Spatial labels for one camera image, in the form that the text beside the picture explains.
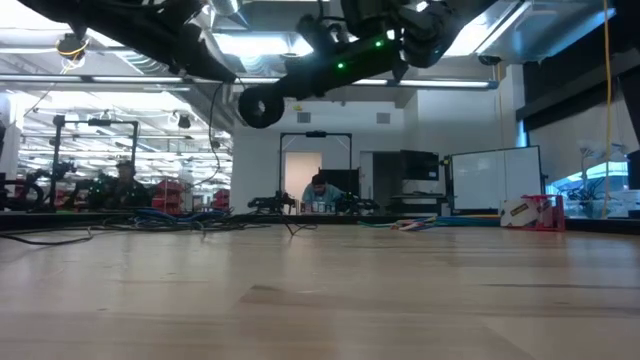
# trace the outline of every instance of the whiteboard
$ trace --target whiteboard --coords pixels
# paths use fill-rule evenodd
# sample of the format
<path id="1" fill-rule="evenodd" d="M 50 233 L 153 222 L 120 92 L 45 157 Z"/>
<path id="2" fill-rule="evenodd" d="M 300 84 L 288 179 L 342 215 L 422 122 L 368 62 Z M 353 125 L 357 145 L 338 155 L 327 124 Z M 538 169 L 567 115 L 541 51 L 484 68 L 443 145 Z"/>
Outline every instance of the whiteboard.
<path id="1" fill-rule="evenodd" d="M 537 146 L 451 156 L 454 209 L 500 209 L 504 200 L 540 194 Z"/>

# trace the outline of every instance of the doorway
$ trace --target doorway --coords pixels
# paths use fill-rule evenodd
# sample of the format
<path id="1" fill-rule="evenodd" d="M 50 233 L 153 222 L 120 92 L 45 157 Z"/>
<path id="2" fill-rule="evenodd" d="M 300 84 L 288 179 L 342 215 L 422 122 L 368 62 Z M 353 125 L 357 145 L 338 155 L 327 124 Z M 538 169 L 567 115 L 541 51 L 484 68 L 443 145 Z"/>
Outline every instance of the doorway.
<path id="1" fill-rule="evenodd" d="M 287 151 L 284 155 L 284 191 L 301 200 L 304 189 L 322 167 L 322 153 Z"/>

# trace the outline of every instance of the fluorescent light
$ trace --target fluorescent light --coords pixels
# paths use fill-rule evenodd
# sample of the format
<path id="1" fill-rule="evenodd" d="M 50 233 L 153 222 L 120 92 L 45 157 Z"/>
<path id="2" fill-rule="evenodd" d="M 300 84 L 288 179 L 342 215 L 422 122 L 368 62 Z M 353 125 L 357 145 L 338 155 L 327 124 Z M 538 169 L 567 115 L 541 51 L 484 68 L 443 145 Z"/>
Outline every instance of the fluorescent light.
<path id="1" fill-rule="evenodd" d="M 214 34 L 214 37 L 220 51 L 241 57 L 281 55 L 291 51 L 283 35 L 231 36 Z"/>
<path id="2" fill-rule="evenodd" d="M 56 48 L 22 48 L 13 46 L 0 47 L 0 54 L 45 54 L 56 52 Z"/>
<path id="3" fill-rule="evenodd" d="M 52 155 L 53 150 L 48 149 L 40 149 L 40 150 L 20 150 L 20 154 L 22 155 Z M 131 155 L 129 151 L 80 151 L 80 150 L 60 150 L 60 155 L 73 155 L 78 157 L 89 157 L 89 156 L 111 156 L 111 155 Z M 214 158 L 215 155 L 211 152 L 181 152 L 180 154 L 174 152 L 146 152 L 146 151 L 136 151 L 136 156 L 146 159 L 158 159 L 158 160 L 168 160 L 167 157 L 183 157 L 189 158 L 192 156 L 202 156 L 202 157 L 211 157 Z M 227 159 L 230 156 L 224 152 L 218 152 L 219 158 Z"/>
<path id="4" fill-rule="evenodd" d="M 389 81 L 384 79 L 362 79 L 353 83 L 353 85 L 373 85 L 373 86 L 384 86 L 387 85 Z"/>
<path id="5" fill-rule="evenodd" d="M 71 75 L 23 75 L 0 74 L 0 82 L 82 82 L 80 76 Z"/>
<path id="6" fill-rule="evenodd" d="M 160 140 L 193 140 L 189 135 L 140 135 L 138 139 L 160 139 Z"/>
<path id="7" fill-rule="evenodd" d="M 520 16 L 522 14 L 524 14 L 525 11 L 527 11 L 529 8 L 531 7 L 531 1 L 526 1 L 525 3 L 523 3 L 518 10 L 516 10 L 513 15 L 511 15 L 511 17 L 509 17 L 504 23 L 502 23 L 502 25 L 500 25 L 500 27 L 498 27 L 496 29 L 496 31 L 493 32 L 493 34 L 491 34 L 491 36 L 489 36 L 489 38 L 487 38 L 487 40 L 485 40 L 480 47 L 478 47 L 478 49 L 476 49 L 476 53 L 477 54 L 482 54 L 483 52 L 485 52 L 491 45 L 493 45 L 494 42 L 496 42 L 500 36 L 502 36 L 502 34 L 504 34 L 505 31 L 507 31 L 507 29 L 513 25 L 514 22 L 516 22 L 516 20 L 518 20 L 518 18 L 520 18 Z"/>
<path id="8" fill-rule="evenodd" d="M 140 144 L 140 143 L 138 143 L 138 146 L 139 146 L 139 147 L 141 147 L 141 148 L 143 148 L 143 149 L 147 149 L 147 150 L 149 150 L 149 151 L 154 151 L 154 152 L 159 152 L 159 151 L 160 151 L 160 150 L 158 150 L 158 149 L 154 148 L 153 146 L 149 146 L 149 145 L 146 145 L 146 144 Z"/>
<path id="9" fill-rule="evenodd" d="M 473 88 L 486 89 L 488 81 L 453 81 L 453 80 L 402 80 L 401 86 L 432 87 L 432 88 Z"/>
<path id="10" fill-rule="evenodd" d="M 280 80 L 280 78 L 238 78 L 236 84 L 245 85 L 259 85 L 259 84 L 273 84 Z"/>
<path id="11" fill-rule="evenodd" d="M 427 6 L 429 6 L 429 4 L 426 1 L 420 2 L 420 3 L 418 3 L 418 5 L 416 5 L 416 11 L 417 12 L 423 12 L 424 9 L 427 8 Z"/>
<path id="12" fill-rule="evenodd" d="M 98 130 L 96 130 L 97 133 L 104 133 L 107 135 L 111 135 L 111 136 L 116 136 L 118 135 L 115 131 L 109 130 L 109 129 L 105 129 L 105 128 L 100 128 Z"/>
<path id="13" fill-rule="evenodd" d="M 20 136 L 27 137 L 27 138 L 48 139 L 48 138 L 55 137 L 56 134 L 22 134 Z M 126 135 L 102 135 L 102 134 L 74 134 L 74 135 L 63 134 L 63 135 L 60 135 L 60 138 L 61 139 L 74 139 L 74 138 L 78 138 L 78 139 L 126 139 L 127 136 Z"/>
<path id="14" fill-rule="evenodd" d="M 169 76 L 94 76 L 94 81 L 102 82 L 133 82 L 133 83 L 181 83 L 183 80 L 180 77 Z"/>
<path id="15" fill-rule="evenodd" d="M 162 91 L 189 92 L 191 91 L 191 89 L 188 87 L 146 87 L 146 88 L 142 88 L 142 90 L 150 91 L 150 92 L 162 92 Z"/>
<path id="16" fill-rule="evenodd" d="M 98 168 L 97 168 L 97 167 L 95 167 L 95 166 L 91 166 L 91 165 L 89 165 L 89 164 L 80 164 L 80 166 L 85 167 L 85 168 L 87 168 L 87 169 L 91 169 L 91 170 L 98 170 Z"/>

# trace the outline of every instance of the wooden table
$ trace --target wooden table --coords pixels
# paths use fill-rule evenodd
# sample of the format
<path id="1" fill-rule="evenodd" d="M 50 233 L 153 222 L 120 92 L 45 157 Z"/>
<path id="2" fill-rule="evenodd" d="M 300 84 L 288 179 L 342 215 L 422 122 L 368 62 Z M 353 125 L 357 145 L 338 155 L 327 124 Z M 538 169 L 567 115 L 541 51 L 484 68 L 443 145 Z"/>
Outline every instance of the wooden table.
<path id="1" fill-rule="evenodd" d="M 300 234 L 109 233 L 58 248 L 0 240 L 0 359 L 640 356 L 632 237 L 324 225 Z"/>

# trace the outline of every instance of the metal frame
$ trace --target metal frame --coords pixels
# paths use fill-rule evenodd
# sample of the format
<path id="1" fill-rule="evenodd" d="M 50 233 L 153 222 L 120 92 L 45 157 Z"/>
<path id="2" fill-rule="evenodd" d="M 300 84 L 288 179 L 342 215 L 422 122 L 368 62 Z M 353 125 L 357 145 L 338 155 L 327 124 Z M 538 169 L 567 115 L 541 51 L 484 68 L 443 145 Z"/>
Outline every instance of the metal frame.
<path id="1" fill-rule="evenodd" d="M 324 133 L 324 136 L 313 136 L 313 134 Z M 353 134 L 352 133 L 328 133 L 328 132 L 283 132 L 280 133 L 280 148 L 278 149 L 278 191 L 282 192 L 282 139 L 285 136 L 304 136 L 308 138 L 326 138 L 327 136 L 346 136 L 349 138 L 349 171 L 353 170 Z M 351 176 L 349 176 L 349 189 L 351 189 Z"/>
<path id="2" fill-rule="evenodd" d="M 472 152 L 466 152 L 466 153 L 459 153 L 459 154 L 451 154 L 448 155 L 449 156 L 449 165 L 451 167 L 449 174 L 451 176 L 450 179 L 446 179 L 445 181 L 450 181 L 451 182 L 451 197 L 450 197 L 450 202 L 449 202 L 449 207 L 451 208 L 451 213 L 452 214 L 456 214 L 456 215 L 476 215 L 476 214 L 488 214 L 488 213 L 497 213 L 499 209 L 456 209 L 455 208 L 455 186 L 454 186 L 454 178 L 453 178 L 453 158 L 454 156 L 460 156 L 460 155 L 470 155 L 470 154 L 482 154 L 482 153 L 490 153 L 490 152 L 497 152 L 497 151 L 507 151 L 507 150 L 520 150 L 520 149 L 529 149 L 529 148 L 538 148 L 538 169 L 539 169 L 539 173 L 540 173 L 540 194 L 544 194 L 545 193 L 545 181 L 544 181 L 544 176 L 542 175 L 542 158 L 540 157 L 540 146 L 539 145 L 534 145 L 534 146 L 525 146 L 525 147 L 512 147 L 512 148 L 504 148 L 504 149 L 495 149 L 495 150 L 486 150 L 486 151 L 472 151 Z"/>
<path id="3" fill-rule="evenodd" d="M 56 126 L 56 135 L 53 144 L 53 164 L 51 165 L 51 188 L 49 189 L 49 207 L 55 209 L 56 205 L 56 179 L 53 176 L 58 161 L 60 160 L 60 144 L 62 139 L 62 128 L 65 124 L 89 124 L 89 126 L 109 126 L 113 122 L 111 120 L 88 120 L 88 121 L 67 121 L 64 116 L 57 115 L 54 117 L 53 124 Z M 139 123 L 137 121 L 117 121 L 118 124 L 128 124 L 133 126 L 133 134 L 131 135 L 131 164 L 136 165 L 136 148 L 138 147 L 138 130 Z"/>

